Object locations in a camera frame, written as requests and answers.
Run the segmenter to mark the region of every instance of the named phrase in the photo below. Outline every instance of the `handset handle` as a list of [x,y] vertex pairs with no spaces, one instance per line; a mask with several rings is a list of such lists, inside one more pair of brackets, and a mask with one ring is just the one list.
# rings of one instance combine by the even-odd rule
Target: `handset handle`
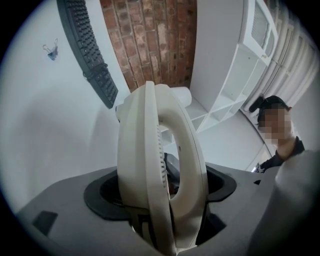
[[159,124],[168,127],[174,136],[179,156],[180,186],[170,200],[176,246],[192,246],[200,229],[208,195],[205,160],[196,130],[182,103],[165,84],[155,86]]

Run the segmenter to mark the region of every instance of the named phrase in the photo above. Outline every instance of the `black shirt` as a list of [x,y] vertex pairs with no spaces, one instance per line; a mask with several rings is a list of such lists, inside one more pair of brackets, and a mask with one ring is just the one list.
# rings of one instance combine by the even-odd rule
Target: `black shirt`
[[[297,136],[295,138],[294,149],[291,152],[288,159],[295,156],[295,155],[302,153],[303,151],[305,151],[305,147],[304,147],[302,141]],[[284,160],[282,160],[280,158],[278,152],[276,151],[275,155],[273,157],[271,157],[269,160],[265,161],[264,163],[260,164],[260,167],[256,170],[256,172],[264,173],[267,169],[269,169],[271,167],[281,166],[283,163],[284,163]]]

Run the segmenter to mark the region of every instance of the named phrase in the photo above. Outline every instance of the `brick wall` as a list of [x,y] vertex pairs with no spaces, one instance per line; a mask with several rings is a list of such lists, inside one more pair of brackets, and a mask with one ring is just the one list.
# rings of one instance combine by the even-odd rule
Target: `brick wall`
[[170,87],[190,86],[196,47],[196,0],[100,0],[100,3],[131,92],[145,81]]

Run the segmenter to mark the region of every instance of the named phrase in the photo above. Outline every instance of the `keyboard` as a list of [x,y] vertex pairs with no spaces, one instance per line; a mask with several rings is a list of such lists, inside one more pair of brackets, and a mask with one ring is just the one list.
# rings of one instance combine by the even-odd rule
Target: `keyboard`
[[72,52],[100,99],[111,109],[118,89],[99,50],[85,0],[56,0],[61,23]]

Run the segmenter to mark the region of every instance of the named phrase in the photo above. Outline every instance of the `binder clip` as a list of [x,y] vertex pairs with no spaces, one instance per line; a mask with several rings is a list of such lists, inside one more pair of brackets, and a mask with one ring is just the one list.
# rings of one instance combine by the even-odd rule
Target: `binder clip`
[[48,57],[54,61],[58,55],[58,38],[54,41],[54,47],[51,50],[46,44],[42,48],[47,52]]

